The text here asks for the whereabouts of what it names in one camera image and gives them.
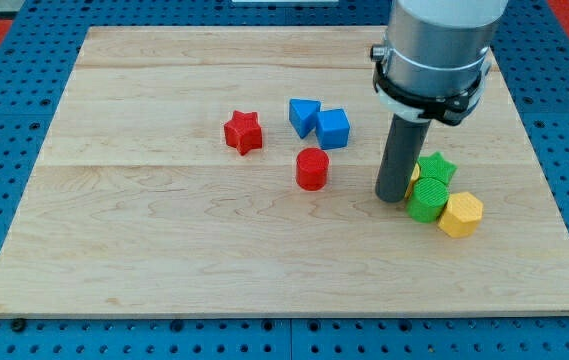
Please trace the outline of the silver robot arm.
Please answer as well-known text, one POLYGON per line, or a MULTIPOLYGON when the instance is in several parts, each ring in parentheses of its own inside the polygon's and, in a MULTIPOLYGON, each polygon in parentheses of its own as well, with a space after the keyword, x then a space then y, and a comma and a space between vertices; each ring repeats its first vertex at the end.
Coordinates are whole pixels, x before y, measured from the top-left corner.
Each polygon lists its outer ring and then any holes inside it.
POLYGON ((371 47, 380 103, 415 123, 459 125, 475 109, 507 0, 395 0, 371 47))

